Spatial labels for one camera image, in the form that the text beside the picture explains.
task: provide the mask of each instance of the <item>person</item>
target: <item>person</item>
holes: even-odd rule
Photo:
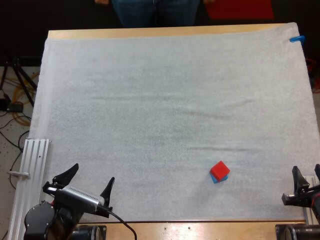
[[[95,0],[108,5],[112,1],[125,28],[185,27],[195,24],[200,0]],[[214,0],[203,0],[204,3]]]

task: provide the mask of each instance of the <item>cable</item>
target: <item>cable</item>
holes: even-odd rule
[[[24,112],[21,112],[21,113],[22,113],[22,114],[23,114],[23,116],[25,116],[27,119],[31,120],[31,117],[29,117],[29,116],[25,115],[25,113],[24,113]]]
[[[1,238],[1,240],[4,240],[5,237],[7,236],[7,234],[8,234],[8,231],[5,232],[5,234],[4,234],[4,236]]]
[[[101,216],[103,216],[103,217],[106,217],[107,214],[110,214],[110,215],[114,216],[114,217],[115,217],[116,219],[118,219],[123,225],[125,225],[128,229],[131,230],[131,232],[132,232],[133,235],[134,235],[134,240],[137,240],[137,239],[138,239],[138,238],[137,238],[137,233],[136,233],[136,231],[135,231],[132,227],[130,227],[125,221],[123,221],[118,215],[116,215],[115,213],[113,213],[112,211],[110,211],[107,207],[104,207],[104,206],[102,206],[102,205],[98,205],[98,206],[96,207],[96,210],[99,211],[99,212],[102,213],[102,214],[105,214],[105,215],[101,215]]]
[[[19,149],[21,149],[21,150],[23,150],[23,148],[20,147],[20,140],[21,140],[22,136],[25,135],[25,134],[27,134],[27,133],[29,133],[29,130],[28,130],[28,131],[25,131],[24,133],[22,133],[22,134],[19,136],[19,139],[18,139],[18,147],[19,147]]]
[[[5,138],[5,140],[7,140],[12,146],[18,148],[21,151],[21,148],[19,146],[17,146],[16,144],[14,144],[12,141],[10,141],[1,131],[0,134]]]
[[[17,162],[17,160],[18,160],[18,158],[20,157],[21,154],[22,154],[22,151],[20,151],[18,156],[15,158],[15,160],[12,163],[11,168],[9,169],[9,171],[12,171],[12,169],[14,168],[14,165],[16,164],[16,162]],[[14,188],[14,190],[16,190],[16,187],[11,182],[11,175],[9,175],[9,182],[10,182],[11,186]]]
[[[15,119],[18,119],[18,118],[27,118],[27,119],[31,119],[31,117],[27,116],[27,115],[22,115],[22,116],[17,116],[17,117],[14,117],[13,119],[11,119],[10,121],[8,121],[4,126],[0,127],[0,129],[4,129],[6,126],[8,126],[8,124],[12,121],[14,121]]]

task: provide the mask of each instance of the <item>white fabric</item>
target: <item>white fabric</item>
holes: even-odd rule
[[[99,195],[115,177],[126,221],[302,218],[281,200],[320,155],[298,35],[47,39],[30,131],[52,140],[45,179],[79,163],[71,184]]]

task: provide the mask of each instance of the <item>wooden board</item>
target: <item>wooden board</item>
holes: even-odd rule
[[[249,24],[159,28],[52,30],[50,39],[103,39],[129,37],[188,36],[199,34],[242,33],[266,30],[282,24]],[[142,222],[130,223],[139,240],[275,240],[276,224],[304,224],[304,221],[251,222]],[[134,235],[121,223],[107,226],[107,240],[133,240]]]
[[[220,26],[185,26],[185,27],[153,27],[153,28],[116,28],[116,29],[80,29],[51,30],[50,39],[105,39],[130,37],[187,36],[198,34],[226,34],[253,32],[281,26],[278,24],[246,24]]]
[[[138,240],[275,240],[276,224],[304,222],[143,222],[130,223]],[[107,240],[133,240],[121,223],[97,223],[107,227]]]

